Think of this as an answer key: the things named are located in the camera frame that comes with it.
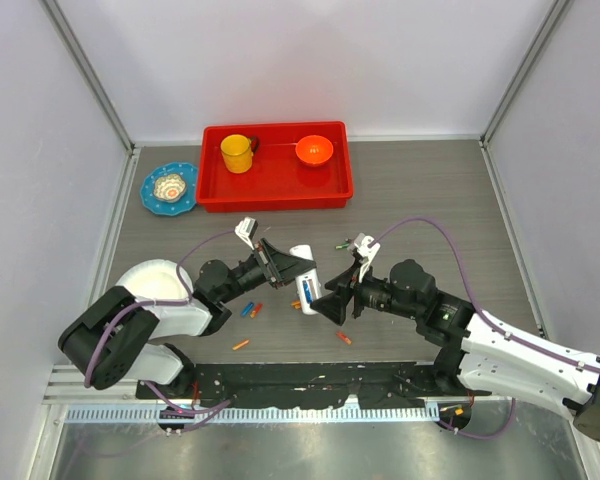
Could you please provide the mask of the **white remote control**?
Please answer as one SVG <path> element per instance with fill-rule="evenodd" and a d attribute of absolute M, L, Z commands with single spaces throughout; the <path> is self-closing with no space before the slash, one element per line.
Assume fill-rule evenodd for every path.
<path fill-rule="evenodd" d="M 291 255 L 313 261 L 313 253 L 308 244 L 296 245 L 289 250 Z M 300 309 L 304 315 L 317 315 L 311 308 L 313 301 L 322 297 L 321 283 L 318 278 L 317 268 L 301 274 L 295 278 Z"/>

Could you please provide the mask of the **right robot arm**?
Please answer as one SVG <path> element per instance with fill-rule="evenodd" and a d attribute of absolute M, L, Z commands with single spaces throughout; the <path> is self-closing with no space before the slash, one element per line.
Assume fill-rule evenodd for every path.
<path fill-rule="evenodd" d="M 301 282 L 299 296 L 337 325 L 366 309 L 412 320 L 440 348 L 431 371 L 440 393 L 513 397 L 572 420 L 600 443 L 600 355 L 552 343 L 440 290 L 412 259 L 394 265 L 385 279 L 354 263 L 327 282 L 322 297 L 311 280 Z"/>

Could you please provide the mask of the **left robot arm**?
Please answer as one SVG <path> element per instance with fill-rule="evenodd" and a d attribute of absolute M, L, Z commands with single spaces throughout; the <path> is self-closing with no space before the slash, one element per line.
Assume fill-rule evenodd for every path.
<path fill-rule="evenodd" d="M 283 252 L 266 239 L 234 268 L 218 259 L 205 262 L 195 281 L 176 264 L 172 271 L 182 294 L 144 298 L 115 285 L 63 331 L 58 348 L 87 388 L 105 390 L 133 380 L 143 383 L 145 398 L 180 399 L 193 388 L 195 367 L 177 347 L 158 339 L 210 336 L 230 318 L 230 301 L 264 284 L 282 288 L 315 267 L 313 259 Z"/>

